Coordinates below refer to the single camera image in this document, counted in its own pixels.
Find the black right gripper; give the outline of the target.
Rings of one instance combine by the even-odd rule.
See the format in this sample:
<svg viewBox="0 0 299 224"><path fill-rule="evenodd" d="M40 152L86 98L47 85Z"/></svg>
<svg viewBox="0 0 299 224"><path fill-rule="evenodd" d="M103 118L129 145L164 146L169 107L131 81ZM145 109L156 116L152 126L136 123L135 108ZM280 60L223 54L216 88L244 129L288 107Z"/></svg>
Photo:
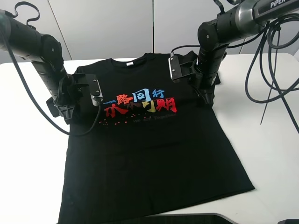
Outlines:
<svg viewBox="0 0 299 224"><path fill-rule="evenodd" d="M220 84L219 74L209 77L198 69L196 63L190 67L190 76L188 84L194 87L199 96L198 104L201 107L213 107L214 105L214 88Z"/></svg>

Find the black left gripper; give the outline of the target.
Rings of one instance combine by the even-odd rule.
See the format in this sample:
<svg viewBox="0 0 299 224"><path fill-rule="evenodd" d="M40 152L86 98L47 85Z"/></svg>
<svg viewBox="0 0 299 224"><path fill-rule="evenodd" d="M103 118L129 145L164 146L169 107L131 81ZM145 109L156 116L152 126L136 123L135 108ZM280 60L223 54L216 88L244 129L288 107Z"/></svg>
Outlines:
<svg viewBox="0 0 299 224"><path fill-rule="evenodd" d="M86 74L74 73L65 74L58 83L58 93L54 100L54 106L57 107L59 115L64 118L66 124L71 124L75 106L79 99L83 97L79 89L87 87Z"/></svg>

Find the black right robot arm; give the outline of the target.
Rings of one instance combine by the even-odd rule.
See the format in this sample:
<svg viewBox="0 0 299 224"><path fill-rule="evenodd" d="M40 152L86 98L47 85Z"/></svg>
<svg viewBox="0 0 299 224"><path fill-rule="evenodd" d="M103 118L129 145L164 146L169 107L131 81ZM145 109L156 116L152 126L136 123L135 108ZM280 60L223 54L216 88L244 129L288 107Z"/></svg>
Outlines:
<svg viewBox="0 0 299 224"><path fill-rule="evenodd" d="M298 10L297 0L244 0L204 22L198 29L200 44L195 70L195 88L205 105L212 107L214 83L229 44L258 34L266 22Z"/></svg>

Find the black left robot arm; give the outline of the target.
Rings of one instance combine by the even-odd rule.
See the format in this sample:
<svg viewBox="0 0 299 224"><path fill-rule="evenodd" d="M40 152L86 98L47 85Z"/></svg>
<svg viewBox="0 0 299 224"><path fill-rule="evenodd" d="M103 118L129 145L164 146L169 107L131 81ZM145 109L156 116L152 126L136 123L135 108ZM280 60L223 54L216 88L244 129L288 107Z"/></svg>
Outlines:
<svg viewBox="0 0 299 224"><path fill-rule="evenodd" d="M64 68L62 46L53 36L39 33L23 24L8 11L0 12L0 48L12 58L29 60L52 96L50 108L54 117L66 124L79 119L79 85Z"/></svg>

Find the black robot base front edge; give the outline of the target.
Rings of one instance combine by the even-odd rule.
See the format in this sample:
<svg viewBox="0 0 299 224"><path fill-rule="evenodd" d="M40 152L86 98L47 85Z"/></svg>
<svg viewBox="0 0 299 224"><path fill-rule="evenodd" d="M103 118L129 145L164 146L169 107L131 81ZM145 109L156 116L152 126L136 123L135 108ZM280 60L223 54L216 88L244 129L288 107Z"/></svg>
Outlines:
<svg viewBox="0 0 299 224"><path fill-rule="evenodd" d="M233 224L218 215L163 215L145 217L143 224Z"/></svg>

